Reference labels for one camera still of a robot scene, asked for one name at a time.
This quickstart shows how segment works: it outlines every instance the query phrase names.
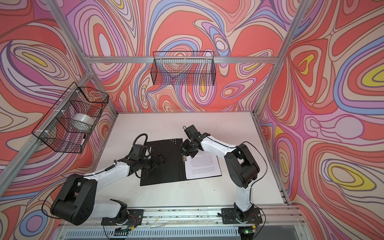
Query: white table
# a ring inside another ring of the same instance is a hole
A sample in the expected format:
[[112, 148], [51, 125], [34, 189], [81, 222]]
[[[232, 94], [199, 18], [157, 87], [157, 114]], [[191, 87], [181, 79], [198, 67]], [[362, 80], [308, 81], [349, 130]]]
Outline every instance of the white table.
[[[102, 153], [96, 170], [104, 169], [126, 156], [134, 139], [141, 133], [148, 134], [148, 141], [183, 138], [183, 126], [195, 125], [201, 133], [207, 132], [218, 140], [238, 145], [249, 141], [266, 159], [252, 116], [249, 112], [231, 113], [125, 113], [119, 114]], [[145, 137], [137, 143], [142, 144]], [[261, 177], [266, 165], [257, 151], [248, 146], [259, 164]], [[101, 189], [96, 200], [118, 199], [128, 207], [184, 207], [233, 205], [236, 185], [229, 177], [224, 159], [219, 158], [222, 176], [140, 186], [134, 174]], [[265, 177], [252, 187], [252, 199], [258, 204], [283, 204], [276, 180], [268, 166]]]

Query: black mounting plate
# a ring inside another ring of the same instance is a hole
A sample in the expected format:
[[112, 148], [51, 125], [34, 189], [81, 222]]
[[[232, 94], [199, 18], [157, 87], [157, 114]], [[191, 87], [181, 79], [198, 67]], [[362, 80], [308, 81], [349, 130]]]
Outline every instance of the black mounting plate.
[[[127, 209], [127, 211], [129, 212], [130, 215], [138, 218], [139, 224], [137, 224], [137, 226], [141, 225], [141, 222], [143, 219], [144, 209]], [[131, 223], [132, 223], [132, 225], [135, 224], [135, 220], [133, 217], [129, 217], [127, 224], [124, 224], [124, 225], [130, 225]], [[101, 225], [102, 226], [117, 226], [117, 224], [112, 222], [111, 218], [108, 218], [108, 217], [103, 218], [103, 220], [101, 221]]]
[[[236, 215], [235, 215], [235, 209], [234, 208], [224, 208], [221, 209], [221, 214], [227, 216], [222, 217], [224, 224], [239, 224], [238, 221], [236, 221]], [[260, 209], [257, 207], [254, 207], [252, 210], [251, 215], [247, 219], [247, 223], [254, 223], [256, 226], [263, 223], [262, 216], [260, 214]]]

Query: white tape roll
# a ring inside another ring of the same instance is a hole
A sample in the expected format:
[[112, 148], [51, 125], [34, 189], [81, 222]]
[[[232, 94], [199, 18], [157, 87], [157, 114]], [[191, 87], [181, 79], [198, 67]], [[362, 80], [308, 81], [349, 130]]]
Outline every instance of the white tape roll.
[[92, 128], [92, 125], [95, 123], [95, 120], [93, 118], [84, 113], [76, 113], [75, 115], [73, 115], [72, 119], [77, 121], [72, 121], [72, 126], [77, 130], [84, 132], [89, 131]]

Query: colorful backdrop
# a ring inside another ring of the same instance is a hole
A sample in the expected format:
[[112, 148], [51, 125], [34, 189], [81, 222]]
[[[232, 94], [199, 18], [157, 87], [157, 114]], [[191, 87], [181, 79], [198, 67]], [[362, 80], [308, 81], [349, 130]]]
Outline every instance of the colorful backdrop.
[[[63, 91], [84, 74], [43, 2], [0, 1], [0, 172]], [[70, 174], [91, 169], [111, 116], [107, 108], [82, 154], [39, 147], [0, 197], [1, 240], [49, 238], [60, 221], [41, 213], [44, 198]], [[45, 210], [57, 193], [48, 198]]]
[[263, 106], [315, 239], [384, 239], [384, 1], [315, 0]]
[[59, 1], [90, 56], [152, 56], [187, 45], [217, 56], [276, 56], [296, 0]]
[[153, 85], [151, 64], [93, 64], [118, 112], [252, 111], [272, 64], [228, 64], [214, 86]]
[[[152, 56], [212, 50], [216, 56], [276, 56], [298, 2], [59, 2], [85, 54]], [[214, 87], [153, 86], [151, 64], [94, 64], [117, 111], [249, 111], [271, 68], [218, 64]]]

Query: wire basket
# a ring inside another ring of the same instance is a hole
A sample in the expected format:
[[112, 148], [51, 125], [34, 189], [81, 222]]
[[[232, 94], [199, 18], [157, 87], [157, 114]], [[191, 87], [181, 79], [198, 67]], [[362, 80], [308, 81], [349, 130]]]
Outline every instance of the wire basket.
[[155, 51], [153, 57], [153, 85], [215, 85], [212, 51]]
[[82, 153], [108, 101], [102, 91], [77, 87], [41, 134], [32, 133], [55, 152]]

